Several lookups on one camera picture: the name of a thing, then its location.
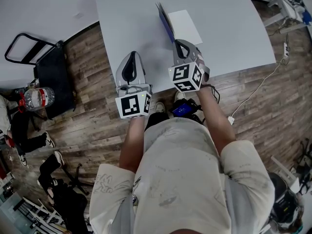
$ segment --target hand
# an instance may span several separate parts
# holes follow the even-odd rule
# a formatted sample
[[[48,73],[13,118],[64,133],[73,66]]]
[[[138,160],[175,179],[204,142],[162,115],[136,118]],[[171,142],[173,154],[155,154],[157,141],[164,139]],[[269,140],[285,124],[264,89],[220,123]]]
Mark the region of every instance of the hand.
[[[53,191],[52,191],[52,187],[49,187],[48,188],[48,200],[50,202],[51,205],[54,205],[54,200],[53,200],[53,197],[54,197],[54,194],[53,194]]]
[[[10,141],[9,141],[9,138],[4,138],[5,139],[5,143],[9,146],[9,147],[11,147],[11,144],[10,144]]]
[[[11,131],[7,131],[6,135],[8,135],[11,139],[13,139]]]

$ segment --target white sneaker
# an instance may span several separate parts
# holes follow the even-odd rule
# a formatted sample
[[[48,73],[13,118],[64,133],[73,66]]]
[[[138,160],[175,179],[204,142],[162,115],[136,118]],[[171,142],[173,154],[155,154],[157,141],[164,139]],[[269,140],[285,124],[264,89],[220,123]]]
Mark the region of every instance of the white sneaker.
[[[177,91],[175,94],[175,102],[179,99],[185,99],[185,93],[181,93],[181,92]]]
[[[155,113],[165,113],[166,112],[166,108],[165,108],[164,103],[162,103],[160,101],[157,102],[155,104],[154,111],[155,111]]]
[[[19,156],[19,159],[23,166],[27,166],[27,161],[24,155]]]
[[[43,134],[46,135],[45,144],[49,145],[52,148],[55,148],[55,144],[53,140],[51,139],[51,137],[49,136],[48,132],[45,131]]]
[[[54,155],[55,155],[55,157],[57,158],[58,163],[60,163],[60,167],[62,167],[62,166],[65,164],[65,162],[64,162],[64,160],[63,160],[63,157],[62,157],[62,154],[60,154],[59,151],[55,151],[55,152],[54,152]]]

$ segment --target power strip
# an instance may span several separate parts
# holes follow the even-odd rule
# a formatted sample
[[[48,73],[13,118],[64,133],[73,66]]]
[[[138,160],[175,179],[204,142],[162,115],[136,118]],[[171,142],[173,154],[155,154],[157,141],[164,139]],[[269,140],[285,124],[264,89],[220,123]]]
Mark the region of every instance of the power strip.
[[[289,56],[288,45],[284,43],[284,57],[287,58]]]

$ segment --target black cart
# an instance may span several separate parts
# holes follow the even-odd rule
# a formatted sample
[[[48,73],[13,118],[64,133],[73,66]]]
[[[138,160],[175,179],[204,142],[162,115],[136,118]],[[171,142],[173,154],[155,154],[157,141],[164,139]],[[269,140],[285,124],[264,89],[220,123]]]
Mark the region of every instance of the black cart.
[[[12,60],[7,57],[19,37],[27,37],[36,42],[33,48],[21,61]],[[51,46],[51,48],[44,53],[36,63],[31,62],[46,45]],[[7,61],[13,63],[34,65],[34,76],[39,79],[40,87],[50,87],[53,89],[55,93],[55,101],[50,107],[45,109],[49,119],[53,119],[55,116],[68,110],[75,109],[76,93],[67,73],[62,41],[59,41],[57,44],[52,44],[32,37],[26,33],[21,33],[18,34],[10,44],[4,57]]]

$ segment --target white cable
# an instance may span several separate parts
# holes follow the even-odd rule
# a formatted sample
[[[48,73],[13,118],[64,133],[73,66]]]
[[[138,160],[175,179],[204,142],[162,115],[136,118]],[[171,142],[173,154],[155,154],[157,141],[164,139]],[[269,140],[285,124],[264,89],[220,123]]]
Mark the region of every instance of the white cable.
[[[10,161],[12,162],[12,171],[11,171],[11,172],[13,172],[14,164],[13,164],[13,159],[12,159],[12,156],[11,156],[10,152],[9,152],[9,154],[8,154],[8,157],[9,157],[9,156],[10,156]]]
[[[256,89],[246,100],[244,100],[244,101],[238,106],[238,108],[236,108],[236,110],[232,113],[231,117],[233,117],[233,115],[237,112],[237,110],[241,107],[241,105],[243,105],[246,101],[248,101],[248,100],[259,90],[259,88],[262,86],[262,84],[265,82],[265,80],[266,80],[267,78],[269,78],[271,75],[274,74],[274,72],[278,69],[278,67],[281,65],[283,59],[285,59],[285,58],[287,58],[287,57],[283,57],[283,58],[281,59],[281,61],[279,62],[278,66],[274,69],[274,71],[273,71],[272,73],[270,73],[267,77],[265,77],[265,78],[263,79],[263,81],[261,82],[261,84],[257,87],[257,89]]]

